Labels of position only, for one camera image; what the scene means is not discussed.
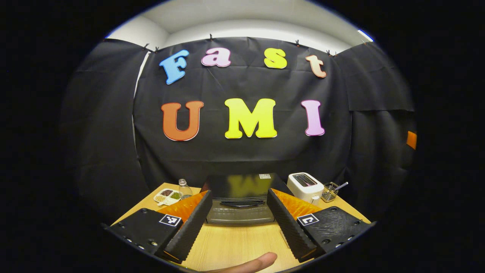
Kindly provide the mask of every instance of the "black cloth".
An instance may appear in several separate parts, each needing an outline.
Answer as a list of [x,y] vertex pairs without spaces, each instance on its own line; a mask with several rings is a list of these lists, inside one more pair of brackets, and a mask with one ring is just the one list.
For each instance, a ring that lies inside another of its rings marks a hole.
[[[202,65],[206,50],[216,47],[231,51],[230,66]],[[284,69],[266,67],[267,48],[282,49],[288,65]],[[167,85],[159,63],[184,49],[190,53],[185,57],[185,76]],[[313,74],[305,59],[312,54],[323,60],[327,77]],[[243,133],[240,139],[226,139],[229,108],[224,102],[231,98],[241,98],[250,111],[260,99],[275,100],[277,136],[258,138]],[[324,135],[305,134],[303,100],[321,103]],[[185,130],[189,126],[185,103],[189,101],[204,103],[199,132],[189,141],[174,142],[163,133],[161,106],[180,103],[177,125]],[[137,150],[146,181],[151,189],[163,182],[176,183],[179,178],[186,178],[190,186],[202,187],[210,174],[275,172],[286,181],[290,173],[301,171],[320,181],[331,181],[344,170],[348,157],[351,123],[347,104],[344,78],[336,61],[315,49],[249,37],[199,40],[165,48],[149,56],[135,97]]]
[[65,166],[79,195],[110,223],[150,193],[131,121],[146,53],[125,41],[99,43],[73,74],[61,109]]
[[[201,63],[206,50],[216,47],[231,51],[230,66]],[[266,48],[282,49],[288,65],[266,67]],[[185,75],[167,85],[159,63],[180,50],[189,52]],[[375,44],[329,56],[272,39],[199,40],[149,54],[137,83],[147,52],[106,39],[67,88],[61,117],[66,164],[81,197],[107,222],[164,182],[185,178],[202,187],[212,174],[275,172],[286,181],[290,173],[304,171],[323,183],[349,181],[340,195],[373,221],[398,194],[413,154],[406,138],[407,131],[416,132],[414,108],[405,80]],[[305,59],[313,54],[323,61],[325,78],[317,77]],[[275,100],[277,136],[243,133],[227,139],[224,102],[232,98],[242,99],[250,111],[260,99]],[[321,103],[324,135],[305,134],[304,100]],[[185,130],[189,101],[204,103],[199,132],[189,141],[170,140],[163,133],[161,106],[180,103],[177,127]]]

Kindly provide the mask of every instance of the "yellow letter m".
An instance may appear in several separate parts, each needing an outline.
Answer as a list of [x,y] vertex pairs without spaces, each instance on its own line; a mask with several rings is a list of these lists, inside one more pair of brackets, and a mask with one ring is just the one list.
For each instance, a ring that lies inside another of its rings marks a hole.
[[226,138],[243,136],[239,130],[239,123],[248,137],[253,135],[258,123],[257,137],[276,136],[277,132],[273,124],[273,107],[276,105],[274,100],[260,99],[252,113],[242,99],[228,99],[224,104],[229,107],[229,130],[225,133]]

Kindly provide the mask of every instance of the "orange letter u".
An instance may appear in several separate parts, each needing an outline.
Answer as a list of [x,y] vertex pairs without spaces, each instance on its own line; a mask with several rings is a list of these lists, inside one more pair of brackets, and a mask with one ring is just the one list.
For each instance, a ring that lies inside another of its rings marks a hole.
[[177,129],[177,111],[181,105],[176,102],[162,105],[163,111],[163,133],[174,141],[187,141],[194,138],[199,132],[199,112],[204,106],[203,102],[193,101],[185,104],[189,109],[189,128],[181,131]]

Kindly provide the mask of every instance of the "toaster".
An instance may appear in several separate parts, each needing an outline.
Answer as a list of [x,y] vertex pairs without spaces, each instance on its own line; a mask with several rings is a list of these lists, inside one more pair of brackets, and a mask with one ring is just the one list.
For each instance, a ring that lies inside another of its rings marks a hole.
[[288,175],[286,183],[295,197],[310,204],[318,204],[323,193],[323,184],[306,172],[297,172]]

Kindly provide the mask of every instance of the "toaster slot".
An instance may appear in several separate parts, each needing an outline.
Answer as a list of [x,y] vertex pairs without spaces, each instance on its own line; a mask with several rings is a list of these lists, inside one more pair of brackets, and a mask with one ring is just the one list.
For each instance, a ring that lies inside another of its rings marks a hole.
[[317,183],[313,181],[310,177],[308,177],[305,174],[297,174],[294,175],[293,178],[300,183],[303,187],[308,187],[308,186],[313,186],[316,185]]

